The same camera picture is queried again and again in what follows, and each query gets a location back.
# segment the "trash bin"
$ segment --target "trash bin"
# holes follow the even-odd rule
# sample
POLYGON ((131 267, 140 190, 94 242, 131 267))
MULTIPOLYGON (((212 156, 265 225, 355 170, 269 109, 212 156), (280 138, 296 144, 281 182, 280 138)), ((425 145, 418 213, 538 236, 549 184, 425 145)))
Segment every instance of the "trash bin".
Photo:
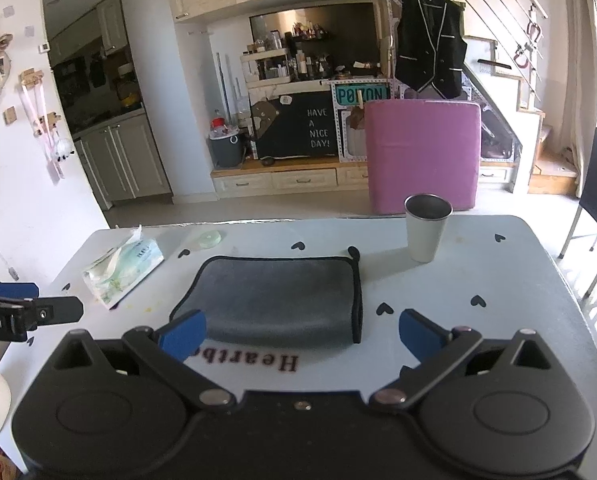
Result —
POLYGON ((228 132, 222 136, 210 137, 211 149, 219 168, 235 168, 243 160, 243 143, 238 133, 228 132))

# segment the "black vest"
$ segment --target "black vest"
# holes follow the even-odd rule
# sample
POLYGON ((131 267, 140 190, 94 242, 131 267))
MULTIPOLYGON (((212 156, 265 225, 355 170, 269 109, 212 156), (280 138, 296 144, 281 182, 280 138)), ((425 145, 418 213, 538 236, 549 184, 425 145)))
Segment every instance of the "black vest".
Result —
POLYGON ((397 79, 416 91, 431 84, 445 99, 461 94, 467 43, 461 12, 450 0, 402 0, 397 79))

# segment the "blue gripper pad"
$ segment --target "blue gripper pad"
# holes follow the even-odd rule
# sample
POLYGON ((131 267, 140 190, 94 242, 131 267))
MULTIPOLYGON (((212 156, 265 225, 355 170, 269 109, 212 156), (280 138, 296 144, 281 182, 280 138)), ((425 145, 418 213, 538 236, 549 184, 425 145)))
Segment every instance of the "blue gripper pad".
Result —
POLYGON ((401 342, 420 362, 447 345, 449 335, 450 332, 413 309, 404 310, 399 318, 401 342))
POLYGON ((154 333, 160 349, 181 363, 205 340, 207 322, 200 310, 192 310, 154 333))
POLYGON ((36 283, 0 283, 0 298, 12 298, 13 300, 24 300, 38 298, 38 286, 36 283))

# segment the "white mug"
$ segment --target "white mug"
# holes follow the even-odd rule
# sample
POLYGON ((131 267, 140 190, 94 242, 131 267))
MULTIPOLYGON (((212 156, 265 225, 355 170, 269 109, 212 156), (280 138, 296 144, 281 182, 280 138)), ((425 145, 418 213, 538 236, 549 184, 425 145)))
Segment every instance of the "white mug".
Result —
POLYGON ((427 264, 439 248, 452 206, 440 196, 416 194, 405 200, 407 248, 411 258, 427 264))

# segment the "pink storage box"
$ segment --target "pink storage box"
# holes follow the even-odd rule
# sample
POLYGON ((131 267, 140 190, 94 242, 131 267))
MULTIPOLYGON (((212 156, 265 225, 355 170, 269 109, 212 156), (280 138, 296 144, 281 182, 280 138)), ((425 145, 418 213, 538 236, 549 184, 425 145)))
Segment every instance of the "pink storage box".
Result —
POLYGON ((474 207, 479 104, 392 99, 365 106, 370 200, 376 213, 403 213, 403 201, 417 193, 443 197, 455 210, 474 207))

